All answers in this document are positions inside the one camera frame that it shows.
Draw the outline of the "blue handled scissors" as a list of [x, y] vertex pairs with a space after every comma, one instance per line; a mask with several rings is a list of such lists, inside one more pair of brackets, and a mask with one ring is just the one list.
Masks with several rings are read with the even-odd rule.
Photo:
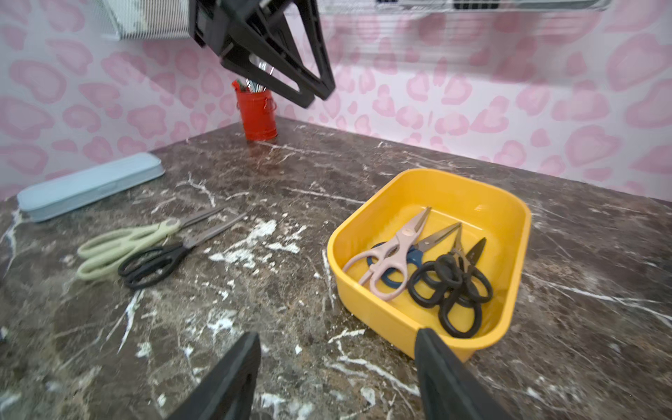
[[[424, 254], [437, 246], [439, 243], [448, 238], [450, 234], [455, 232], [461, 227], [462, 223], [458, 222], [444, 229], [440, 229], [434, 234], [427, 236], [423, 239], [419, 239], [415, 244], [411, 246], [407, 253], [406, 261], [408, 264], [414, 265], [416, 268], [419, 268], [423, 264]], [[391, 278], [392, 274], [395, 272], [394, 269], [388, 269], [383, 274], [381, 280], [383, 283], [390, 288], [398, 289], [401, 286], [401, 282], [397, 282]]]

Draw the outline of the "pink kitchen scissors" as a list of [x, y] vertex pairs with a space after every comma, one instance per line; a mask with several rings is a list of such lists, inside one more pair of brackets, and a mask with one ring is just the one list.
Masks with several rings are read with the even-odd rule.
[[[431, 207], [425, 208], [403, 225], [389, 241], [352, 257], [343, 267], [343, 271], [348, 272], [360, 260], [366, 261], [371, 257], [376, 262], [360, 277], [359, 285], [369, 284], [369, 290], [383, 301], [389, 302], [397, 298], [410, 279], [407, 254], [424, 230], [431, 211]], [[398, 271], [402, 275], [401, 285], [390, 293], [381, 292], [377, 286], [387, 270]]]

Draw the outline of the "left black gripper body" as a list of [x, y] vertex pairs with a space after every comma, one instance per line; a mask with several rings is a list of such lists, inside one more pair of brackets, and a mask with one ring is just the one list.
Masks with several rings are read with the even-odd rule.
[[188, 34], [200, 47], [226, 53], [233, 46], [248, 48], [249, 40], [270, 35], [261, 1], [188, 2]]

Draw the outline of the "yellow plastic storage box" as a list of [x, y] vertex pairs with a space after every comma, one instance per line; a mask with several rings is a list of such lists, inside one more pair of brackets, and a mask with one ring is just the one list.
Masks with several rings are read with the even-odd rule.
[[466, 361], [509, 329], [530, 224], [510, 192], [408, 170], [334, 231], [327, 259], [346, 309], [385, 340], [414, 355], [429, 328]]

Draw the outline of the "black handled steel scissors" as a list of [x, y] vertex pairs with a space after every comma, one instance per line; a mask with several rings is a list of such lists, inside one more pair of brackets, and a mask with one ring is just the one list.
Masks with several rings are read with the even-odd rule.
[[178, 269], [193, 248], [233, 227], [246, 216], [236, 215], [197, 236], [189, 236], [177, 243], [149, 248], [131, 255], [118, 268], [124, 286], [133, 291], [143, 290], [168, 278]]

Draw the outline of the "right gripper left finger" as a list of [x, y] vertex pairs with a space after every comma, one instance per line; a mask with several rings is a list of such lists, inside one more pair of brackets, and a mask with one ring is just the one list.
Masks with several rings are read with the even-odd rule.
[[259, 334], [245, 332], [168, 419], [249, 419], [261, 360]]

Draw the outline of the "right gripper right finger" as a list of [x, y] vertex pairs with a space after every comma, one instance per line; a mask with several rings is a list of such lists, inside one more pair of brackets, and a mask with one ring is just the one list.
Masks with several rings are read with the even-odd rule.
[[434, 330], [424, 328], [418, 331], [415, 362], [423, 412], [427, 419], [512, 418]]

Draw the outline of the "cream green handled scissors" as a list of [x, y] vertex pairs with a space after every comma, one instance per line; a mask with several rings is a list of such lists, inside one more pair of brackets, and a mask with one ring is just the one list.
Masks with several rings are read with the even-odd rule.
[[76, 277], [91, 281], [110, 276], [132, 255], [148, 250], [180, 229], [202, 222], [225, 209], [225, 206], [217, 206], [183, 218], [169, 217], [159, 223], [125, 227], [96, 236], [80, 245], [77, 250], [77, 255], [84, 262], [77, 269]]

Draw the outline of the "all black scissors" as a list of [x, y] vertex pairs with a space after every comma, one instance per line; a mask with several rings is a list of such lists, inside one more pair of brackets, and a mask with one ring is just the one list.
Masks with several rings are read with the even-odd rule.
[[[493, 286], [477, 267], [486, 244], [486, 238], [483, 237], [469, 252], [464, 253], [460, 240], [456, 240], [453, 250], [446, 257], [440, 257], [450, 273], [450, 285], [447, 297], [439, 306], [439, 321], [444, 330], [454, 338], [468, 339], [477, 334], [483, 320], [482, 305], [491, 301], [494, 296]], [[474, 320], [468, 330], [460, 331], [449, 319], [454, 306], [474, 311]]]

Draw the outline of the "black handled medium scissors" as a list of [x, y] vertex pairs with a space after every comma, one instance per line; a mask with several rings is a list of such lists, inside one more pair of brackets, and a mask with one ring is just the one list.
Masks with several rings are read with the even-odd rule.
[[[433, 290], [430, 297], [423, 297], [416, 290], [419, 283], [424, 283]], [[452, 292], [458, 292], [458, 305], [465, 308], [474, 308], [475, 304], [461, 295], [460, 288], [462, 286], [463, 280], [459, 265], [454, 257], [445, 254], [434, 261], [424, 262], [417, 268], [411, 275], [407, 290], [411, 298], [423, 308], [438, 306]]]

